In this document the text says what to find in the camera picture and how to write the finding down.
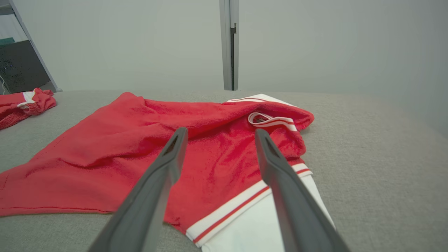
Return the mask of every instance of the red garment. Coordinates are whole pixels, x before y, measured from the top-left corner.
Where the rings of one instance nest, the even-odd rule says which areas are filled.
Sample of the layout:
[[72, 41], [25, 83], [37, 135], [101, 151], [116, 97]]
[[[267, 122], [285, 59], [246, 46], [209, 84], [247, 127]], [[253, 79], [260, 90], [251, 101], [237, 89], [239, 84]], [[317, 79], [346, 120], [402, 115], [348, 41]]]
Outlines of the red garment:
[[146, 100], [127, 92], [28, 163], [0, 174], [0, 216], [114, 212], [174, 131], [186, 126], [185, 161], [164, 221], [197, 242], [267, 189], [258, 169], [255, 129], [266, 129], [296, 165], [305, 153], [299, 130], [313, 119], [310, 112], [266, 95], [220, 104]]
[[52, 95], [51, 90], [35, 88], [30, 92], [0, 96], [0, 130], [56, 106]]

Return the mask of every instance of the seam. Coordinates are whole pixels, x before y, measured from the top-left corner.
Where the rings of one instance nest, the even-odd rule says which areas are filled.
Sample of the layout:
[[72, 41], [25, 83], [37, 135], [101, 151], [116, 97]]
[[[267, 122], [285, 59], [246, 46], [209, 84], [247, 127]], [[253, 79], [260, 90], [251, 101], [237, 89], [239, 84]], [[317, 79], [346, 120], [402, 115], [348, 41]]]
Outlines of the seam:
[[73, 210], [95, 210], [102, 213], [111, 213], [112, 211], [103, 211], [94, 208], [72, 208], [72, 207], [8, 207], [8, 208], [0, 208], [0, 209], [42, 209], [42, 208], [50, 208], [50, 209], [73, 209]]
[[[64, 140], [64, 139], [65, 139], [65, 136], [64, 136], [63, 138], [61, 138], [61, 140], [59, 140], [57, 143], [55, 143], [55, 144], [52, 146], [52, 148], [56, 147], [56, 146], [57, 146], [60, 142], [62, 142], [62, 140]], [[43, 154], [47, 154], [49, 151], [50, 151], [50, 150], [47, 150], [47, 151], [41, 153], [40, 155], [35, 156], [35, 158], [36, 158], [36, 159], [39, 159]]]
[[6, 179], [4, 180], [4, 183], [3, 183], [2, 188], [0, 189], [0, 192], [3, 191], [3, 189], [4, 189], [5, 185], [6, 185], [6, 181], [8, 181], [8, 178], [9, 178], [9, 174], [6, 176]]

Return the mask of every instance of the cable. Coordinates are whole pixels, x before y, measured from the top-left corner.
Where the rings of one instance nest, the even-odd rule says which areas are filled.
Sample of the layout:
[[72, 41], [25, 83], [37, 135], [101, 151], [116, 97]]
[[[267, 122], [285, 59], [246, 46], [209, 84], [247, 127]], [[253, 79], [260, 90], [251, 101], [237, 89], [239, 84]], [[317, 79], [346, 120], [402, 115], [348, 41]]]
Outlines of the cable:
[[0, 75], [0, 79], [2, 80], [2, 84], [1, 84], [1, 86], [2, 86], [2, 88], [3, 88], [3, 94], [2, 95], [4, 95], [4, 93], [6, 92], [6, 87], [4, 86], [4, 84], [6, 83], [6, 81], [4, 81], [4, 79], [3, 79], [3, 77]]

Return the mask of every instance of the white fabric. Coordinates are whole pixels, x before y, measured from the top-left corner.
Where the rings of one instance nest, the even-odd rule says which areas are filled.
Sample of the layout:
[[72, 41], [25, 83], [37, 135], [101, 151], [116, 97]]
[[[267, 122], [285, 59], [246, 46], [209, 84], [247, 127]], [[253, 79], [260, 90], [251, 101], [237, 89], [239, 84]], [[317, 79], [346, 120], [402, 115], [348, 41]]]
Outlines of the white fabric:
[[[296, 164], [293, 165], [292, 168], [296, 173], [298, 173], [298, 177], [313, 174], [305, 164]], [[226, 225], [229, 225], [232, 221], [238, 218], [240, 214], [256, 205], [261, 199], [269, 194], [272, 194], [271, 189], [267, 187], [267, 184], [263, 180], [260, 180], [256, 184], [235, 196], [233, 199], [226, 202], [224, 205], [220, 206], [217, 210], [194, 223], [187, 229], [185, 235], [190, 240], [194, 241], [196, 246], [201, 247], [221, 229], [225, 228]], [[197, 237], [199, 237], [203, 232], [207, 232], [207, 229], [215, 223], [219, 224], [212, 230], [208, 231], [208, 233], [201, 239], [195, 241]]]
[[[265, 121], [263, 122], [254, 122], [254, 119], [257, 116], [264, 117]], [[252, 124], [255, 127], [264, 128], [264, 127], [271, 127], [274, 125], [284, 125], [287, 129], [290, 131], [297, 131], [296, 126], [294, 125], [294, 120], [288, 117], [271, 117], [266, 114], [254, 112], [249, 115], [247, 118], [250, 124]]]
[[[301, 177], [301, 180], [333, 224], [312, 176]], [[238, 216], [201, 248], [202, 252], [284, 251], [272, 193]]]
[[286, 104], [286, 105], [298, 108], [297, 106], [294, 106], [292, 104], [289, 104], [289, 103], [279, 100], [277, 98], [267, 96], [265, 94], [258, 94], [258, 95], [254, 95], [254, 96], [241, 98], [241, 99], [230, 99], [227, 102], [240, 102], [240, 101], [253, 101], [253, 102], [273, 101], [273, 102], [278, 102], [278, 103], [282, 103], [282, 104]]
[[23, 98], [25, 99], [25, 102], [18, 104], [17, 107], [21, 109], [27, 109], [27, 104], [35, 103], [35, 101], [33, 100], [35, 94], [36, 92], [34, 90], [30, 92], [23, 92]]

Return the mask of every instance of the clothing pile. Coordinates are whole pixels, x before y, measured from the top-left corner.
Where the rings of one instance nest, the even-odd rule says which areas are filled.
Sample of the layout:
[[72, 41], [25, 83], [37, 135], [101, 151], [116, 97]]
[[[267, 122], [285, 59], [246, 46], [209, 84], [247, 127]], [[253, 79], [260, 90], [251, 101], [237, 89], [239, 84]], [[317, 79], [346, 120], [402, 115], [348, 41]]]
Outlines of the clothing pile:
[[282, 251], [254, 132], [265, 129], [326, 216], [301, 156], [308, 111], [267, 95], [224, 103], [147, 100], [124, 93], [68, 129], [29, 162], [0, 174], [0, 216], [112, 213], [179, 127], [188, 145], [164, 221], [203, 251]]
[[40, 88], [0, 96], [0, 130], [56, 106], [52, 96], [51, 90], [42, 91]]

